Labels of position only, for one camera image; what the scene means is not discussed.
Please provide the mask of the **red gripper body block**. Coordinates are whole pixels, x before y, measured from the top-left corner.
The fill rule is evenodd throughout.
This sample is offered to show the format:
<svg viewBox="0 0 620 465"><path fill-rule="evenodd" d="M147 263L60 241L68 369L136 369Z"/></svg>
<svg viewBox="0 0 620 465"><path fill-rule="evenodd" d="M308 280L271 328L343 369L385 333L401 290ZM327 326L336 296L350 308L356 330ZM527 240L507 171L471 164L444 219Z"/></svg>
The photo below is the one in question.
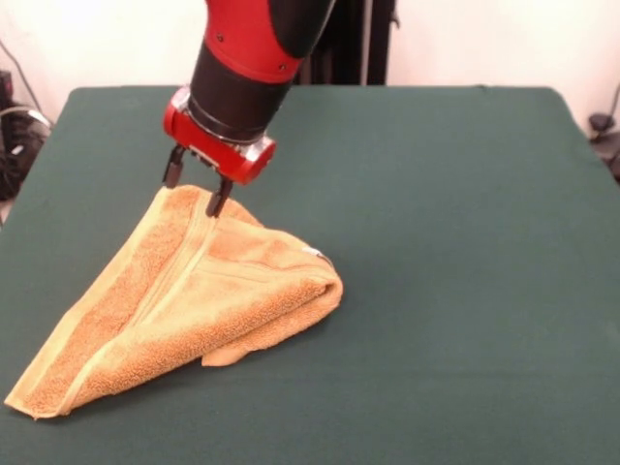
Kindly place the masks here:
<svg viewBox="0 0 620 465"><path fill-rule="evenodd" d="M185 151L192 152L208 167L233 183L247 185L259 176L270 162L276 142L262 136L251 144L223 141L196 123L189 112L190 89L178 88L164 113L164 131Z"/></svg>

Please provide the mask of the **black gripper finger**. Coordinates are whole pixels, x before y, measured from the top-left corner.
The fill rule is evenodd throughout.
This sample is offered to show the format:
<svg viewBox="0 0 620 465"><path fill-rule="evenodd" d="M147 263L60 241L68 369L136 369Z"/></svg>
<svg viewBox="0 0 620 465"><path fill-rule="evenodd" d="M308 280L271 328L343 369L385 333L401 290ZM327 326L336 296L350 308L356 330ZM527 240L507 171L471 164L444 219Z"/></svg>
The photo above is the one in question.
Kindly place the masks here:
<svg viewBox="0 0 620 465"><path fill-rule="evenodd" d="M233 189L233 181L222 176L220 184L209 199L205 213L208 217L219 217Z"/></svg>
<svg viewBox="0 0 620 465"><path fill-rule="evenodd" d="M179 144L177 144L170 152L162 180L163 184L167 188L175 188L179 182L179 178L183 170L184 153L185 148Z"/></svg>

